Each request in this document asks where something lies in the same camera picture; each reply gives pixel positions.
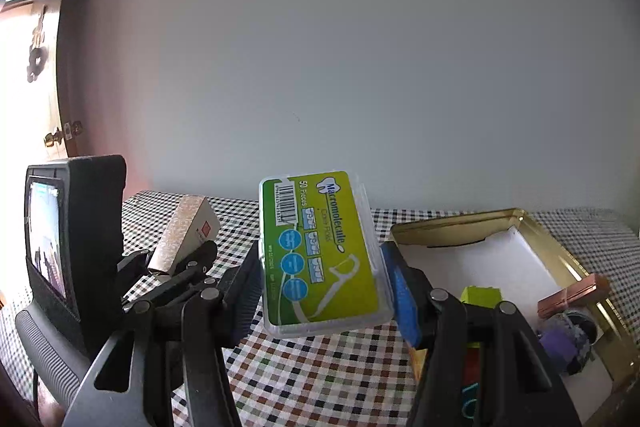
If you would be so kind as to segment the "white box with gold top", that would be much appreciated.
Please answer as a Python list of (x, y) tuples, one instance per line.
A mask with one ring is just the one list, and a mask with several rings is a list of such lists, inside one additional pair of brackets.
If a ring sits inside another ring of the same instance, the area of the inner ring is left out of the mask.
[(149, 271), (174, 274), (181, 261), (205, 242), (214, 241), (219, 230), (220, 221), (206, 197), (183, 196), (155, 247)]

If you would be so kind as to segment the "lime green toy brick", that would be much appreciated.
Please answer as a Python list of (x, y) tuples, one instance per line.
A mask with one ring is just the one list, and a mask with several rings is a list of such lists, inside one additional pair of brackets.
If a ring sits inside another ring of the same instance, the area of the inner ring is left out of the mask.
[(460, 301), (466, 305), (495, 309), (502, 301), (499, 288), (466, 286), (460, 296)]

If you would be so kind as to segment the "green dental floss box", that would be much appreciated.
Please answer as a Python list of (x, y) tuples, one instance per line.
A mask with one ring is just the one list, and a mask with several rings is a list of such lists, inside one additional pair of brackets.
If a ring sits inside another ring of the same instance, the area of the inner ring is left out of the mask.
[(390, 321), (394, 297), (366, 190), (345, 170), (259, 184), (264, 327), (274, 338), (331, 335)]

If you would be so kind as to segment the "purple block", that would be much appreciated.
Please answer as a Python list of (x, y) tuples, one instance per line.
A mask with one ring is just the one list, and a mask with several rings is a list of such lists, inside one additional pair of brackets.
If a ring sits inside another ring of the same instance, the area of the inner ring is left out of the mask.
[(576, 357), (574, 340), (562, 329), (547, 329), (539, 335), (539, 342), (556, 365), (567, 366)]

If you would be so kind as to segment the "black white object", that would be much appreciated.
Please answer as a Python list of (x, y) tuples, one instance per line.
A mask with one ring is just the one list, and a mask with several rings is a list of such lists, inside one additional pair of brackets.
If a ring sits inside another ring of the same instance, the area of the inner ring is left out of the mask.
[(598, 337), (598, 328), (593, 319), (586, 312), (568, 309), (552, 315), (538, 329), (539, 335), (547, 329), (562, 329), (574, 340), (576, 357), (567, 366), (556, 365), (555, 370), (561, 375), (575, 375), (580, 373), (591, 359), (592, 346)]

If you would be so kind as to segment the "brown copper case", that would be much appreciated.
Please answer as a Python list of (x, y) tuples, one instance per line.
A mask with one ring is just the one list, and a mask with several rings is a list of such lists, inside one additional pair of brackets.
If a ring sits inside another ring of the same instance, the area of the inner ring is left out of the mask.
[(538, 301), (537, 315), (547, 320), (554, 314), (570, 308), (585, 308), (608, 298), (611, 291), (610, 281), (596, 273), (576, 281), (555, 294)]

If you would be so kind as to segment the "red toy brick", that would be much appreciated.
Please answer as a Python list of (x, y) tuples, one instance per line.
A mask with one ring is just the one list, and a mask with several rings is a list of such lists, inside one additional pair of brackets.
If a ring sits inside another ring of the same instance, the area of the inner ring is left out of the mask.
[(470, 343), (466, 346), (464, 357), (463, 387), (475, 385), (480, 381), (480, 343)]

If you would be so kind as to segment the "teal toy brick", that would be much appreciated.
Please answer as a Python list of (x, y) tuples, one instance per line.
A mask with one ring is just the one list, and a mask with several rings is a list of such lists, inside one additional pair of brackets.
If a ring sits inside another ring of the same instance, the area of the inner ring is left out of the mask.
[(464, 425), (473, 425), (477, 405), (478, 384), (470, 384), (462, 389), (460, 416)]

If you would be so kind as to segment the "gold metal tray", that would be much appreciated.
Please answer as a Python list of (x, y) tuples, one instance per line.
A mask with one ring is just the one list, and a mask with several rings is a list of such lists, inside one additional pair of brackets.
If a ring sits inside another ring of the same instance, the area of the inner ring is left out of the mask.
[(455, 296), (497, 287), (532, 325), (539, 300), (591, 274), (606, 277), (608, 297), (587, 308), (598, 331), (593, 354), (564, 383), (584, 425), (638, 425), (639, 237), (615, 211), (468, 213), (395, 223), (390, 239), (433, 286)]

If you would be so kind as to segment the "wooden door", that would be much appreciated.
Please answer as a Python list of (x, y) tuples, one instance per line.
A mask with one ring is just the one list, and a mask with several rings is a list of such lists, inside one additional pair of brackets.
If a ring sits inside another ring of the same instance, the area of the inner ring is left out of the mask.
[[(58, 31), (64, 0), (1, 0), (1, 290), (26, 283), (23, 197), (29, 165), (67, 155), (65, 141), (45, 147), (44, 136), (62, 128), (58, 101)], [(32, 31), (43, 5), (49, 58), (35, 82), (27, 82)]]

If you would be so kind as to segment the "hanging door ornament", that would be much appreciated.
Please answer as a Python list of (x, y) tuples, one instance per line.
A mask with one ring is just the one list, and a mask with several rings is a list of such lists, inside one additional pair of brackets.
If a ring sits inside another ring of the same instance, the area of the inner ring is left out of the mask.
[(43, 5), (39, 13), (38, 23), (32, 31), (32, 43), (29, 47), (27, 65), (27, 82), (35, 82), (43, 72), (49, 58), (49, 49), (46, 46), (46, 32), (44, 31), (44, 19), (48, 12), (47, 5)]

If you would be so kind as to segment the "phone on gripper mount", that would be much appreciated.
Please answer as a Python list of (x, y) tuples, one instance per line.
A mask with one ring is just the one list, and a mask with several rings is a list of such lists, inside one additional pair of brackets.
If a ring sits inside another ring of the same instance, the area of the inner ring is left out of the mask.
[(24, 230), (32, 295), (76, 321), (117, 317), (122, 257), (120, 155), (79, 156), (26, 169)]

